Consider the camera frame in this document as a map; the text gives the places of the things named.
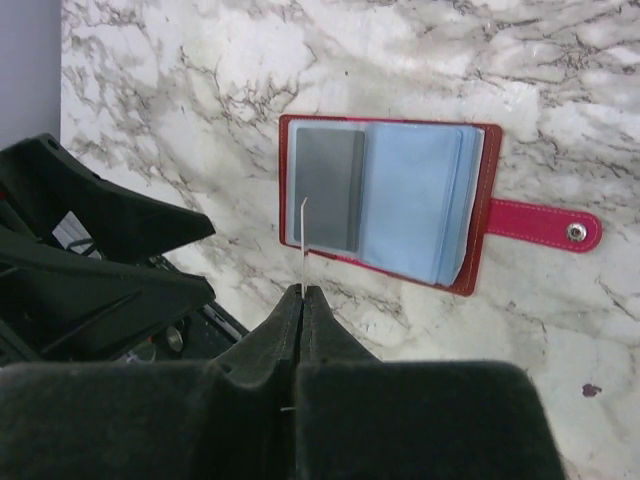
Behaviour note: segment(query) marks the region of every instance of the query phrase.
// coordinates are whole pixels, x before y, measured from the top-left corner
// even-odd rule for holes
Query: red card holder
[[[388,118],[331,117],[314,115],[282,115],[279,128],[279,195],[280,195],[280,243],[294,248],[286,240],[287,160],[289,123],[292,120],[331,120],[349,122],[397,122],[420,124],[465,125],[456,122],[425,120],[400,120]],[[425,284],[411,278],[381,270],[358,260],[312,249],[311,252],[389,276],[408,280],[454,294],[469,296],[473,293],[480,268],[480,257],[485,233],[494,233],[573,252],[586,252],[595,248],[602,236],[602,228],[596,217],[588,213],[542,207],[520,202],[491,198],[493,182],[500,156],[502,128],[485,123],[467,123],[484,131],[484,145],[480,161],[480,173],[475,202],[471,213],[467,251],[464,263],[455,282],[450,287]]]

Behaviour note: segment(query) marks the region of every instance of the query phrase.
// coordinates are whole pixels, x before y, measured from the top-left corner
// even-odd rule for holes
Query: marble countertop
[[[277,236],[280,114],[502,125],[494,195],[595,213],[597,250],[489,236],[470,298],[319,257],[312,280],[382,359],[525,369],[570,479],[640,478],[637,0],[63,4],[63,145],[206,213],[218,234],[169,258],[249,328],[299,281]]]

